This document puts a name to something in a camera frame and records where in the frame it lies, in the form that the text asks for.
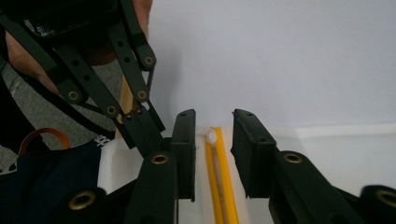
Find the black plastic linkage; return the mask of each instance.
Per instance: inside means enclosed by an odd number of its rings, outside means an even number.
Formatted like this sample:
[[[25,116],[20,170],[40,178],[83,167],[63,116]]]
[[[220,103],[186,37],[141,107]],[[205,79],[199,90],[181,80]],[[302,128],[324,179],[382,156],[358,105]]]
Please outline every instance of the black plastic linkage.
[[[110,131],[104,129],[103,127],[97,125],[90,119],[86,118],[84,115],[79,113],[73,106],[68,104],[61,96],[50,92],[39,81],[35,80],[32,77],[28,77],[22,73],[19,73],[19,75],[44,99],[46,99],[48,102],[51,102],[59,110],[63,111],[68,117],[75,120],[77,123],[84,126],[86,129],[97,134],[103,134],[103,133],[110,134]]]
[[[160,116],[158,115],[158,113],[155,110],[154,105],[151,103],[151,101],[148,100],[146,103],[148,105],[148,108],[146,108],[146,109],[147,109],[149,115],[151,116],[152,121],[154,121],[158,130],[160,132],[162,132],[163,130],[165,130],[165,126],[163,126],[163,121],[160,119]]]
[[[123,223],[177,223],[175,155],[161,151],[145,158]]]
[[[124,220],[136,180],[111,192],[106,196],[106,202],[96,224],[120,224]]]
[[[154,69],[157,60],[134,13],[134,4],[130,0],[120,0],[120,4],[123,12],[121,14],[126,24],[124,28],[128,35],[128,40],[134,49],[136,59],[142,70],[150,71]]]
[[[177,115],[170,142],[170,152],[177,157],[178,198],[195,200],[195,111]]]
[[[276,141],[252,113],[233,112],[233,148],[236,168],[250,198],[268,198],[273,176],[271,167],[278,152]]]
[[[119,114],[123,115],[117,100],[95,74],[92,67],[79,55],[74,46],[64,45],[55,48],[54,51],[106,117],[115,119]]]
[[[45,223],[96,224],[101,221],[99,217],[105,202],[106,193],[103,189],[85,188],[74,190],[65,195],[53,208]]]
[[[163,137],[145,107],[128,113],[122,123],[143,158],[161,149]]]
[[[54,60],[47,45],[37,41],[24,25],[10,20],[6,14],[0,16],[0,23],[40,63],[66,102],[79,104],[87,100],[86,92],[74,83],[68,70]]]
[[[364,223],[306,156],[277,153],[274,173],[299,223]]]
[[[107,28],[106,31],[134,98],[137,102],[146,102],[149,99],[149,89],[131,51],[122,25],[115,24]]]
[[[358,198],[335,188],[306,156],[278,151],[250,112],[234,111],[232,153],[247,195],[269,196],[275,224],[396,222],[395,189],[367,186]]]

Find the black gripper frame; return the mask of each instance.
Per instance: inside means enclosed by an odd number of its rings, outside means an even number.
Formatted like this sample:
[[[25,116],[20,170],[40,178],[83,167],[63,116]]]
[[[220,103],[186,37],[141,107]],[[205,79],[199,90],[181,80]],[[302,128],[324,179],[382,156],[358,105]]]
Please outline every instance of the black gripper frame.
[[[145,157],[136,180],[106,197],[100,189],[82,189],[94,200],[80,210],[69,207],[78,194],[72,192],[47,223],[177,223],[178,200],[195,197],[195,150],[195,111],[190,109],[177,115],[172,137]]]
[[[11,20],[1,9],[0,23],[42,65],[67,103],[81,105],[112,119],[128,147],[137,147],[145,157],[160,148],[163,140],[164,126],[149,100],[149,85],[142,76],[142,71],[149,71],[151,81],[156,58],[139,26],[132,1],[119,0],[116,5],[114,10],[92,18],[89,24],[51,38],[34,35],[22,21]],[[137,101],[135,111],[122,111],[81,56],[78,46],[84,44],[82,40],[89,33],[103,36],[114,49]],[[89,97],[96,105],[86,103]]]
[[[258,118],[233,112],[235,165],[246,195],[269,198],[275,224],[396,223],[396,189],[367,186],[358,198],[332,186],[303,154],[279,151]]]

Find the white backdrop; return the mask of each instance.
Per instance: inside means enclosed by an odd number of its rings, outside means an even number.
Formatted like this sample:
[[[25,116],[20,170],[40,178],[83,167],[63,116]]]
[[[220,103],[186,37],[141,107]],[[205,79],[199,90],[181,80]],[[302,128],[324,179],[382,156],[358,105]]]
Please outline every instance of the white backdrop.
[[[154,0],[151,99],[197,125],[395,122],[396,1]]]

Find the white surface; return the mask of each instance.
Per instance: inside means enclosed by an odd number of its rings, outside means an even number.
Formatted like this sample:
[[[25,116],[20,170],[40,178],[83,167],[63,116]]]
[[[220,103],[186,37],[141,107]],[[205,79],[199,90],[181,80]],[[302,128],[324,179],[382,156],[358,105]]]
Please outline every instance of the white surface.
[[[107,194],[137,179],[143,158],[137,148],[129,149],[122,139],[102,147],[98,187]]]
[[[396,122],[395,1],[154,1],[151,99],[168,135],[177,113],[266,125]]]

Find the hand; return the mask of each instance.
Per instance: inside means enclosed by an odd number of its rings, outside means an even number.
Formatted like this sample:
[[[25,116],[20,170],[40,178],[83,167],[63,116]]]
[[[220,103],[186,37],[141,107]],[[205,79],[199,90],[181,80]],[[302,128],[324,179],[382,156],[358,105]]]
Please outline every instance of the hand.
[[[149,36],[149,12],[152,0],[132,0],[140,27]],[[55,84],[49,79],[44,68],[26,49],[9,33],[6,32],[8,57],[11,64],[27,76],[34,77],[47,89],[58,94]],[[85,57],[91,65],[111,63],[115,59],[114,52],[109,45],[89,46],[84,49]]]

